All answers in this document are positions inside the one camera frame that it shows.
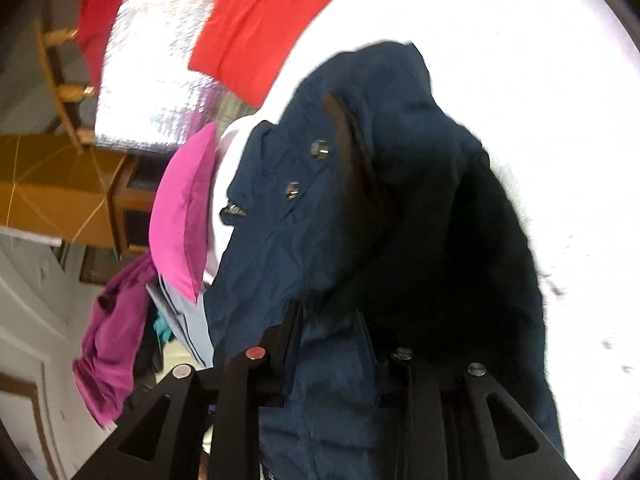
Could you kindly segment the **navy blue puffer jacket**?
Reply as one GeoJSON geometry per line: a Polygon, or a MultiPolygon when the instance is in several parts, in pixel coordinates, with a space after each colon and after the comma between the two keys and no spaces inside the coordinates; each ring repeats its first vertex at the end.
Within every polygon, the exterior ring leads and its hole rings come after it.
{"type": "Polygon", "coordinates": [[[443,372],[483,364],[562,456],[528,240],[483,145],[436,104],[423,58],[383,42],[310,74],[248,136],[204,304],[214,361],[303,307],[292,390],[259,412],[278,479],[387,479],[364,315],[385,350],[443,372]]]}

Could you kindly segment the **grey garment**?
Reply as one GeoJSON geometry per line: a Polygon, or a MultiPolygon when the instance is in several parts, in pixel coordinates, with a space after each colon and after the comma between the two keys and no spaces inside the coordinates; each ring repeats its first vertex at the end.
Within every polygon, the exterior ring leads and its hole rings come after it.
{"type": "Polygon", "coordinates": [[[163,278],[145,288],[180,344],[201,367],[212,367],[214,346],[209,338],[203,296],[198,296],[196,302],[187,300],[163,278]]]}

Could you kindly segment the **teal garment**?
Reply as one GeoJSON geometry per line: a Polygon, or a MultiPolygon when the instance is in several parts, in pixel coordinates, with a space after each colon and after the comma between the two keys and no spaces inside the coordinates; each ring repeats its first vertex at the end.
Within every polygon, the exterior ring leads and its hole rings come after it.
{"type": "Polygon", "coordinates": [[[153,322],[153,330],[156,335],[158,344],[161,347],[175,339],[174,332],[172,331],[166,318],[160,313],[160,311],[156,312],[156,317],[154,318],[153,322]]]}

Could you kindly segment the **purple garment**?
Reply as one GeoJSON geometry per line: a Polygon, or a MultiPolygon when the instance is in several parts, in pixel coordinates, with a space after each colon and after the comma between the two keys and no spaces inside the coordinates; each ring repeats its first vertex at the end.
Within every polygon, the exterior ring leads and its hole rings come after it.
{"type": "Polygon", "coordinates": [[[156,279],[146,252],[111,278],[93,301],[73,373],[89,414],[102,428],[119,418],[134,391],[134,359],[150,304],[146,286],[156,279]]]}

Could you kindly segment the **magenta pillow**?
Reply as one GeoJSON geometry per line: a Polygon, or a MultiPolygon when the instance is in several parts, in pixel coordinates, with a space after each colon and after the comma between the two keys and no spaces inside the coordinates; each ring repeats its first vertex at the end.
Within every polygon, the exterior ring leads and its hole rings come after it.
{"type": "Polygon", "coordinates": [[[149,248],[154,266],[191,302],[201,293],[207,261],[216,145],[216,126],[208,124],[171,156],[151,211],[149,248]]]}

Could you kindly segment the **wooden cabinet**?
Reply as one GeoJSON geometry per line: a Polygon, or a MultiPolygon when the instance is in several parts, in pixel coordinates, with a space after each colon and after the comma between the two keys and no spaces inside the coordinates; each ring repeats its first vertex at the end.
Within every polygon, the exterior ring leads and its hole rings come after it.
{"type": "Polygon", "coordinates": [[[64,242],[145,252],[168,160],[85,148],[67,136],[1,137],[1,225],[64,242]]]}

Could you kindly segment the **silver foil insulation sheet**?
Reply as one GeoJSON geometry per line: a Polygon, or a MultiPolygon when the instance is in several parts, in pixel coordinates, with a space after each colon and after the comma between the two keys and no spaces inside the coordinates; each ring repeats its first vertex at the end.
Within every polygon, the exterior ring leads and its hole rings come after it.
{"type": "Polygon", "coordinates": [[[253,107],[190,70],[215,0],[122,0],[108,37],[94,142],[119,151],[169,153],[209,122],[227,127],[253,107]]]}

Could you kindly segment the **red pillow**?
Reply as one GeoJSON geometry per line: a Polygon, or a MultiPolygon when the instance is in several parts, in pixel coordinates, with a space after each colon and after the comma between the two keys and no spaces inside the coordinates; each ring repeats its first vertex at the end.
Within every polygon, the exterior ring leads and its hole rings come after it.
{"type": "Polygon", "coordinates": [[[189,68],[262,106],[297,39],[331,0],[215,0],[189,68]]]}

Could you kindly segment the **dark red cloth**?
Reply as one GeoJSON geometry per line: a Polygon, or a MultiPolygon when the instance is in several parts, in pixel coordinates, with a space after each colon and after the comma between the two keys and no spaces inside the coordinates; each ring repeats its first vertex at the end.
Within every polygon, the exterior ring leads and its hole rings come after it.
{"type": "Polygon", "coordinates": [[[106,46],[121,4],[122,0],[80,0],[76,42],[96,90],[101,85],[106,46]]]}

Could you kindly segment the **wooden bed frame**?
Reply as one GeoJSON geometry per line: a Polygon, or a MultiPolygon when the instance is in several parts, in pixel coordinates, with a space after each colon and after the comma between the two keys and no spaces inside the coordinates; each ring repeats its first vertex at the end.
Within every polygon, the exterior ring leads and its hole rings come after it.
{"type": "Polygon", "coordinates": [[[34,31],[38,60],[55,109],[51,127],[65,133],[79,153],[96,143],[93,128],[82,123],[79,109],[83,102],[96,97],[90,81],[69,80],[65,76],[61,50],[76,47],[78,28],[53,25],[53,0],[44,0],[34,31]]]}

